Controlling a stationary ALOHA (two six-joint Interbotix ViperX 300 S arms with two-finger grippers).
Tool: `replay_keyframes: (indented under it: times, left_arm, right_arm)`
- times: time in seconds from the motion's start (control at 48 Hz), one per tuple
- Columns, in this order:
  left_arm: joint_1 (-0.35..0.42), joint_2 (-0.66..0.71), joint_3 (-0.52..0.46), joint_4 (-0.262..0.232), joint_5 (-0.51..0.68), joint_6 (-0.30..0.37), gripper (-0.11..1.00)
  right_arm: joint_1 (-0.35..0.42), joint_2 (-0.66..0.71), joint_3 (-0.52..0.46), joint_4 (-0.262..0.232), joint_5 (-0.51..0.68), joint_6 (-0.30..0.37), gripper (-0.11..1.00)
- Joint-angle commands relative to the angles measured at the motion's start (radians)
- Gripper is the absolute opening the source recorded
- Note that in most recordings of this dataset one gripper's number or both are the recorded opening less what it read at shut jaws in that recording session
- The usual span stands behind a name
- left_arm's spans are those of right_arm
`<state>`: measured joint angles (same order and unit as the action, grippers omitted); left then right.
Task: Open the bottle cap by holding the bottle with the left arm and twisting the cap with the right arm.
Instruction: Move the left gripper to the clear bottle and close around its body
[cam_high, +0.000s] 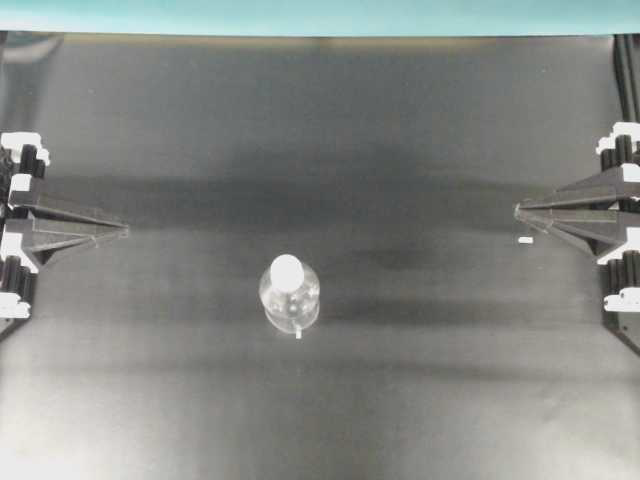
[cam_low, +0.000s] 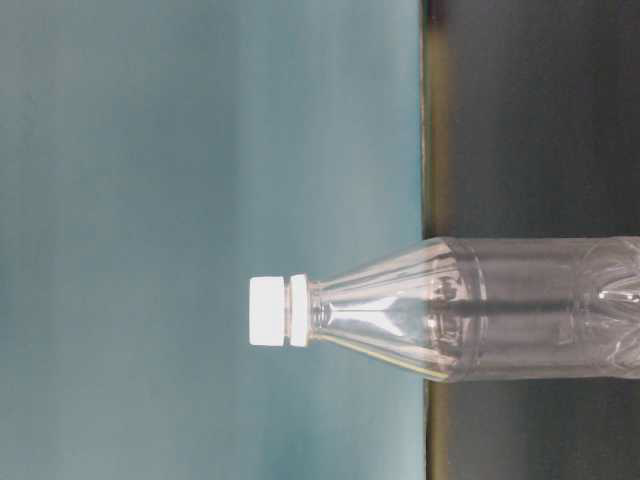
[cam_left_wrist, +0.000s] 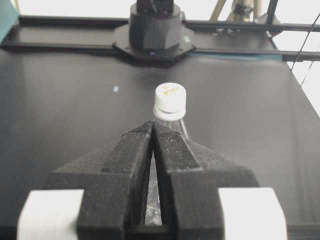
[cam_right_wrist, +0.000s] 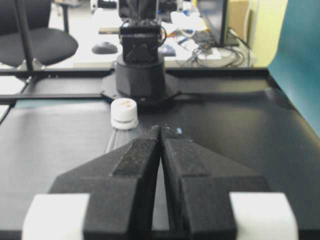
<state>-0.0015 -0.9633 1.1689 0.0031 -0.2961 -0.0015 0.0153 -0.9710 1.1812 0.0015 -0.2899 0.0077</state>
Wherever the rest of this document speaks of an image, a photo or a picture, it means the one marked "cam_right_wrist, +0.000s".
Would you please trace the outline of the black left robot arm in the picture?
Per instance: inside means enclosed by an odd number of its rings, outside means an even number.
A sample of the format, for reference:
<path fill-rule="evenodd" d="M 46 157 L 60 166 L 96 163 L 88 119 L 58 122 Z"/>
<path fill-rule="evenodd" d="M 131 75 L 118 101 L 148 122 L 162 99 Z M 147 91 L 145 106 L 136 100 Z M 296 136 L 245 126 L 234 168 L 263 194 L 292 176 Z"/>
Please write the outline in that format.
<path fill-rule="evenodd" d="M 117 11 L 128 24 L 119 28 L 122 53 L 114 73 L 103 78 L 101 95 L 111 100 L 130 98 L 142 107 L 159 106 L 181 95 L 177 79 L 166 73 L 158 51 L 167 33 L 157 22 L 157 0 L 120 0 Z"/>

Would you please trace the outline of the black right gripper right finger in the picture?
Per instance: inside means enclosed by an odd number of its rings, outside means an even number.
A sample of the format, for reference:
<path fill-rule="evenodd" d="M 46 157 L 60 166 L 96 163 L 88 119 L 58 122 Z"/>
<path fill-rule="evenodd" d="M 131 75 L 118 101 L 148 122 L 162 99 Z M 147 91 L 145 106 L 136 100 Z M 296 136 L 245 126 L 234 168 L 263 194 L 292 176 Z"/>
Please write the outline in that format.
<path fill-rule="evenodd" d="M 173 225 L 191 240 L 296 240 L 287 196 L 259 172 L 161 129 Z"/>

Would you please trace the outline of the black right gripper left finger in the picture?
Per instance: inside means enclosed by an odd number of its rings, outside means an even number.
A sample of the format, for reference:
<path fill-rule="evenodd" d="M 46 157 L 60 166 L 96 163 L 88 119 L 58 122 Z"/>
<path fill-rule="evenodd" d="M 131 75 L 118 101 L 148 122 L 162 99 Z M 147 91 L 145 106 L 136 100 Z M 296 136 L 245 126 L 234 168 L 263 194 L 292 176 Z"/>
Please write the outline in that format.
<path fill-rule="evenodd" d="M 152 226 L 160 127 L 58 175 L 34 196 L 24 240 L 129 240 Z"/>

